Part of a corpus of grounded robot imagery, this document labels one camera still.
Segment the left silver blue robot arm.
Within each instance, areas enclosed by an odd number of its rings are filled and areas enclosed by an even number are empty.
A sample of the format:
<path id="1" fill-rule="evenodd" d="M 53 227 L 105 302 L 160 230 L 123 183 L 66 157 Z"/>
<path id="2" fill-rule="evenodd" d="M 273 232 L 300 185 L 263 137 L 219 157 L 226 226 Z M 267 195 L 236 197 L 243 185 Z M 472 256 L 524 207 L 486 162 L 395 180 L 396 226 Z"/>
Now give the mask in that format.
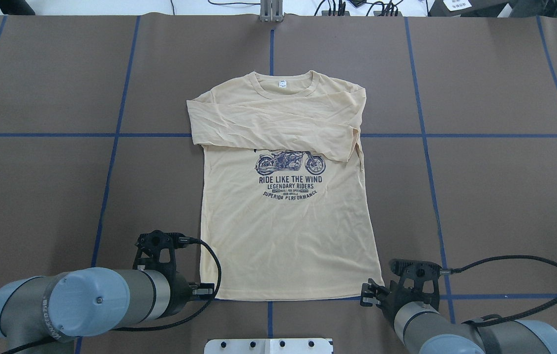
<path id="1" fill-rule="evenodd" d="M 134 331 L 178 314 L 187 302 L 214 299 L 218 285 L 188 282 L 174 271 L 89 267 L 31 276 L 0 289 L 0 337 L 9 353 L 71 352 L 81 337 Z"/>

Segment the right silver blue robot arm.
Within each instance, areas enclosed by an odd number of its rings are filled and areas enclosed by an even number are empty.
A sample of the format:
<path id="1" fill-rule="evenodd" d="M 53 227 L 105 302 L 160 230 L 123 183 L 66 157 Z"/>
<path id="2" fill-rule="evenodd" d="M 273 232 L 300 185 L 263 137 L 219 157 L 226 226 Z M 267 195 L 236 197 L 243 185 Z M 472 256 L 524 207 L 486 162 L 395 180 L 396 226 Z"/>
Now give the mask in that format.
<path id="1" fill-rule="evenodd" d="M 537 320 L 488 325 L 485 318 L 452 324 L 432 304 L 434 296 L 369 279 L 360 305 L 375 306 L 411 354 L 557 354 L 557 329 Z"/>

